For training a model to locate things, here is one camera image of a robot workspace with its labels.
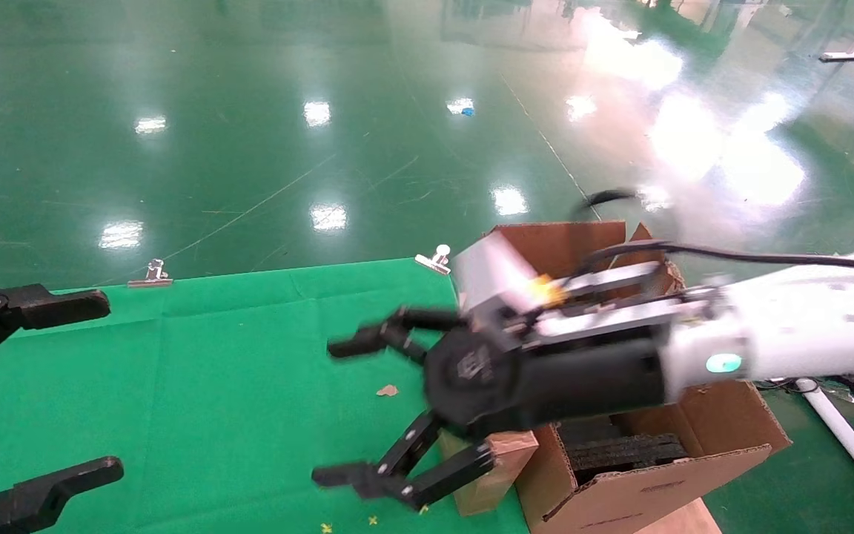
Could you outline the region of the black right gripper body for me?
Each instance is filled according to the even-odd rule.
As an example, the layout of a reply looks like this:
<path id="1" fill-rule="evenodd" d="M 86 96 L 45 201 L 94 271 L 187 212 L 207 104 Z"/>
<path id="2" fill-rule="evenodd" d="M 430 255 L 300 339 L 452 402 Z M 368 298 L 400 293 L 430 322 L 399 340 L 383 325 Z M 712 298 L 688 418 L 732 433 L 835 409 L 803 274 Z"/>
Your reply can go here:
<path id="1" fill-rule="evenodd" d="M 479 440 L 563 419 L 617 415 L 666 402 L 666 326 L 637 326 L 560 342 L 518 340 L 465 323 L 429 324 L 427 404 L 442 426 Z"/>

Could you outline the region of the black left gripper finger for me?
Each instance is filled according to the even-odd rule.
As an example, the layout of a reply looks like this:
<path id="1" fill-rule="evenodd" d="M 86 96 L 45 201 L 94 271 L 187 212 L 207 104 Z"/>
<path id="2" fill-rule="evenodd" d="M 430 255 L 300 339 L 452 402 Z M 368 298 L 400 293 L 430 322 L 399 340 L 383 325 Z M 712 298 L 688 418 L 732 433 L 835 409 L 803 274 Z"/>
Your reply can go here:
<path id="1" fill-rule="evenodd" d="M 107 456 L 48 473 L 0 491 L 0 533 L 34 533 L 53 527 L 67 502 L 122 479 L 122 460 Z"/>
<path id="2" fill-rule="evenodd" d="M 0 288 L 0 345 L 19 330 L 45 330 L 108 317 L 104 291 L 52 294 L 41 284 Z"/>

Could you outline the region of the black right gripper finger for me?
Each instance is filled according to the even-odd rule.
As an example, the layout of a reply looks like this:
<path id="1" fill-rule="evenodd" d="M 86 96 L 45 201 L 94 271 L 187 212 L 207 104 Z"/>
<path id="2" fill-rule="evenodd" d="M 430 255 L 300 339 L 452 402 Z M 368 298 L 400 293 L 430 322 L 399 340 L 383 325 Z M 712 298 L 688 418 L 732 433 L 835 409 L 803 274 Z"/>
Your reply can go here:
<path id="1" fill-rule="evenodd" d="M 465 446 L 454 455 L 412 477 L 411 473 L 440 438 L 442 420 L 424 412 L 375 463 L 355 462 L 315 467 L 312 481 L 322 489 L 351 487 L 362 499 L 394 499 L 421 511 L 478 480 L 495 467 L 485 442 Z"/>
<path id="2" fill-rule="evenodd" d="M 457 311 L 400 307 L 380 323 L 360 326 L 353 337 L 328 341 L 328 353 L 346 359 L 393 349 L 414 364 L 423 364 L 427 348 L 414 341 L 414 330 L 451 332 L 464 326 L 465 318 Z"/>

